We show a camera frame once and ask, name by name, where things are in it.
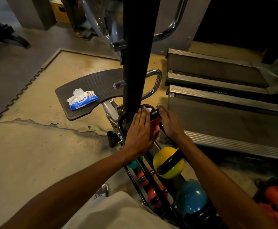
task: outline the blue wipes package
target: blue wipes package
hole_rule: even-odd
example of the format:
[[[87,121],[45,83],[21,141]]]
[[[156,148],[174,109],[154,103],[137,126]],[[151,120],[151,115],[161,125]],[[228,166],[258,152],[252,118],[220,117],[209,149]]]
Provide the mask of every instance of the blue wipes package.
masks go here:
[[[83,89],[79,88],[73,92],[73,96],[70,97],[67,101],[71,110],[75,110],[90,104],[99,98],[95,95],[93,91],[84,92]]]

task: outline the treadmill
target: treadmill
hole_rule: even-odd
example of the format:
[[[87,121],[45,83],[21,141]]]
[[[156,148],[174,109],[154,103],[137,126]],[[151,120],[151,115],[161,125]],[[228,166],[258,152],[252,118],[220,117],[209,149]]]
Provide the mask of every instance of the treadmill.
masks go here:
[[[176,85],[167,94],[168,109],[204,152],[278,162],[278,104]]]
[[[167,53],[166,85],[278,104],[278,63],[236,61],[175,49]]]

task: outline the hand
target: hand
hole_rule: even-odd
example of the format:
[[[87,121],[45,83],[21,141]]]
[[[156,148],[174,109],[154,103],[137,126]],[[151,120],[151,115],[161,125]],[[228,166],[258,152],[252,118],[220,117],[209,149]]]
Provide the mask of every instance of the hand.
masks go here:
[[[150,130],[150,112],[145,107],[140,108],[134,115],[124,146],[132,159],[131,162],[152,148],[159,130],[155,130],[152,134],[150,134]]]
[[[162,105],[158,105],[160,116],[162,118],[162,124],[165,130],[165,134],[173,141],[178,143],[181,139],[188,138],[184,133],[184,130],[179,123],[176,114],[172,113]]]

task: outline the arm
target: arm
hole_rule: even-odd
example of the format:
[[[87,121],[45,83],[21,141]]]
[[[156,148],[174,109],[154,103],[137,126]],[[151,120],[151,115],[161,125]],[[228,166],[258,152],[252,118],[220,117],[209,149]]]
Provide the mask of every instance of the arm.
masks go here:
[[[39,193],[0,229],[63,227],[114,173],[144,155],[152,147],[158,132],[150,137],[149,111],[140,109],[121,150]]]
[[[157,106],[168,137],[187,157],[218,214],[230,229],[278,228],[274,221],[183,131],[178,118],[163,106]]]

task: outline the yellow kettlebell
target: yellow kettlebell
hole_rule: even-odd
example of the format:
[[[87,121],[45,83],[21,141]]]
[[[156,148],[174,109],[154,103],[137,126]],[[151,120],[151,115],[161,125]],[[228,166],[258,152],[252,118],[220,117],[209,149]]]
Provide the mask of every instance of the yellow kettlebell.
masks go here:
[[[174,178],[183,170],[183,153],[179,149],[172,147],[162,148],[154,156],[153,165],[156,173],[165,179]]]

